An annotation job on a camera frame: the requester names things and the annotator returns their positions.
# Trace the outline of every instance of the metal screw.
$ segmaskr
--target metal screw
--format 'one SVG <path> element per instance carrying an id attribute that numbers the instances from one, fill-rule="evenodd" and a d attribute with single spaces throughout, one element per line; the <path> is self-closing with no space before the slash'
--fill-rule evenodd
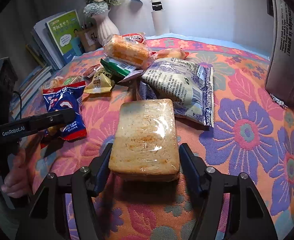
<path id="1" fill-rule="evenodd" d="M 207 171 L 208 173 L 214 173 L 216 170 L 215 170 L 214 167 L 207 167 L 207 168 L 206 168 L 206 171 Z"/>
<path id="2" fill-rule="evenodd" d="M 242 179 L 248 179 L 248 174 L 242 172 L 242 173 L 240 174 L 240 177 L 241 177 Z"/>
<path id="3" fill-rule="evenodd" d="M 55 177 L 55 173 L 51 172 L 47 174 L 48 179 L 52 179 L 53 177 Z"/>
<path id="4" fill-rule="evenodd" d="M 86 173 L 87 171 L 89 171 L 89 168 L 87 166 L 82 166 L 79 170 L 82 173 Z"/>

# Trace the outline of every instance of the finger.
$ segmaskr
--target finger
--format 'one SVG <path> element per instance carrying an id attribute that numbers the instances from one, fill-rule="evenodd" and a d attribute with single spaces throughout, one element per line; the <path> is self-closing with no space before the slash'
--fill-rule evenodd
<path id="1" fill-rule="evenodd" d="M 30 189 L 25 187 L 16 192 L 8 193 L 7 195 L 13 198 L 19 198 L 19 197 L 27 195 L 29 192 L 30 192 Z"/>
<path id="2" fill-rule="evenodd" d="M 13 167 L 20 167 L 26 159 L 26 152 L 24 148 L 20 148 L 19 152 L 17 153 L 17 155 L 15 156 L 14 160 L 13 160 Z"/>
<path id="3" fill-rule="evenodd" d="M 11 187 L 7 187 L 6 185 L 2 185 L 1 186 L 1 190 L 4 193 L 13 193 L 16 192 L 24 187 L 28 187 L 28 181 L 27 180 L 22 180 L 20 182 L 18 182 L 17 184 L 11 186 Z"/>
<path id="4" fill-rule="evenodd" d="M 4 184 L 7 187 L 11 187 L 21 180 L 26 180 L 27 179 L 27 174 L 26 174 L 26 169 L 24 168 L 13 168 L 6 176 L 4 179 Z"/>

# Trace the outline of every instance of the green snack package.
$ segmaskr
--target green snack package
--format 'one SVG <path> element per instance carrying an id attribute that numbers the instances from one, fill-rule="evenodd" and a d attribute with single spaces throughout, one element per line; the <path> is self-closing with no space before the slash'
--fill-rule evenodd
<path id="1" fill-rule="evenodd" d="M 106 71 L 116 76 L 119 76 L 121 78 L 126 77 L 129 73 L 131 73 L 132 71 L 136 69 L 133 65 L 120 62 L 111 57 L 101 59 L 100 63 L 104 66 Z"/>

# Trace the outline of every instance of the floral bedspread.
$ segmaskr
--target floral bedspread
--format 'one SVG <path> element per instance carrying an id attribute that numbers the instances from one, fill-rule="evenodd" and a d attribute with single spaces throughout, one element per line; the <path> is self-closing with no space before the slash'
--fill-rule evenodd
<path id="1" fill-rule="evenodd" d="M 188 143 L 222 173 L 247 172 L 268 207 L 279 239 L 283 239 L 294 225 L 294 110 L 282 109 L 264 89 L 269 62 L 238 49 L 176 38 L 150 40 L 148 45 L 155 50 L 183 48 L 191 53 L 188 60 L 214 67 L 215 128 L 202 131 L 177 119 L 178 142 Z M 102 51 L 84 54 L 57 75 L 82 74 L 102 55 Z M 118 85 L 111 93 L 84 94 L 87 138 L 65 142 L 49 154 L 46 148 L 37 148 L 29 162 L 34 192 L 49 171 L 71 174 L 101 154 L 114 139 L 121 104 L 134 99 L 133 89 Z M 44 112 L 45 103 L 38 94 L 23 116 Z M 182 172 L 178 182 L 161 186 L 125 182 L 111 174 L 105 190 L 93 202 L 107 239 L 185 240 L 199 211 L 190 200 Z M 228 202 L 226 194 L 216 239 L 223 238 Z M 71 238 L 78 239 L 70 195 L 66 207 Z"/>

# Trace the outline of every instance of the curtain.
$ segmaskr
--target curtain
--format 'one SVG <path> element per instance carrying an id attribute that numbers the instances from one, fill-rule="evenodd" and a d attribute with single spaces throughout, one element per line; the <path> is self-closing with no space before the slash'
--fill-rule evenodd
<path id="1" fill-rule="evenodd" d="M 11 0 L 0 14 L 0 58 L 10 57 L 20 83 L 37 66 L 26 50 L 33 26 L 47 17 L 41 0 Z"/>

